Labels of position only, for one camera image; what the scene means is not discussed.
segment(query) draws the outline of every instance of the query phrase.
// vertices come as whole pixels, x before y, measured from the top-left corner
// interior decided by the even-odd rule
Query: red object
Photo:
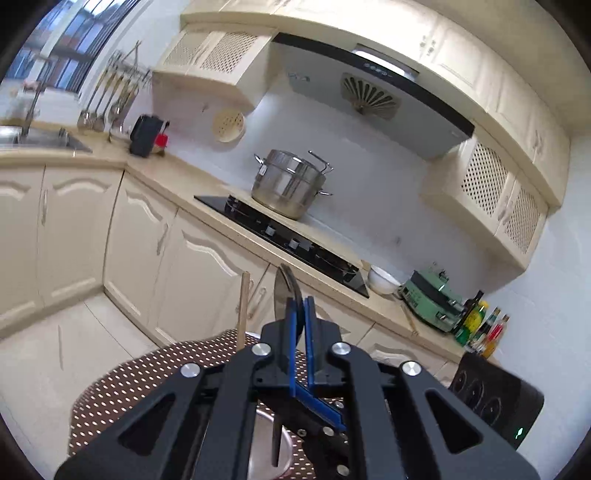
[[[154,140],[154,145],[160,148],[166,148],[168,144],[168,135],[166,134],[158,134],[156,136],[156,140]]]

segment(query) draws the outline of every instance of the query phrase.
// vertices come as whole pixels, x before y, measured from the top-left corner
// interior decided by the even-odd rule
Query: bottle
[[[478,302],[480,302],[480,299],[482,298],[483,295],[484,295],[484,292],[482,290],[478,290],[478,293],[476,294],[476,296],[473,299],[467,299],[464,302],[464,313],[462,315],[462,318],[459,320],[458,323],[456,323],[456,325],[452,329],[452,334],[455,335],[464,326],[464,322],[466,321],[466,318],[468,317],[468,315],[470,315],[470,312],[474,309],[474,307],[476,307],[478,305]]]
[[[470,331],[470,335],[474,335],[476,331],[480,328],[480,325],[484,322],[484,318],[486,316],[486,309],[488,308],[488,302],[481,300],[478,303],[478,309],[473,309],[470,312],[470,315],[466,318],[464,322],[464,327]]]
[[[486,315],[486,309],[488,308],[488,303],[484,300],[481,300],[478,303],[477,309],[472,309],[466,320],[464,321],[464,325],[457,331],[455,337],[457,342],[465,346],[468,343],[470,337],[474,334],[478,327],[484,321],[484,317]]]
[[[486,347],[482,353],[484,358],[489,358],[493,353],[495,353],[496,346],[501,341],[501,337],[506,330],[507,322],[509,321],[509,316],[505,315],[503,319],[493,327],[491,332],[488,334],[486,338]]]
[[[470,338],[468,345],[472,348],[475,352],[477,352],[481,346],[481,344],[486,342],[486,336],[493,328],[493,325],[496,322],[496,318],[501,313],[501,309],[499,307],[495,307],[495,310],[491,313],[491,316],[488,317],[487,321],[485,321],[480,328],[476,331],[476,333]]]

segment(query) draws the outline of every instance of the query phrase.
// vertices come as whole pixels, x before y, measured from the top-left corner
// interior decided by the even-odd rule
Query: kitchen sink
[[[23,135],[21,127],[0,126],[0,148],[64,148],[92,153],[63,128],[59,132],[31,128],[28,135]]]

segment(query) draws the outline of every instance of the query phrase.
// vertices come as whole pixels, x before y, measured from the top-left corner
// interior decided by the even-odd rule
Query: range hood fan vent
[[[344,73],[341,77],[340,92],[361,115],[375,115],[390,120],[400,106],[400,99],[391,93],[350,73]]]

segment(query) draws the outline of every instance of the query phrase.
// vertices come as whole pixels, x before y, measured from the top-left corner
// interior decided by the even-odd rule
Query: gas stove
[[[359,269],[338,255],[231,195],[229,197],[195,195],[194,197],[320,273],[369,298],[368,289]]]

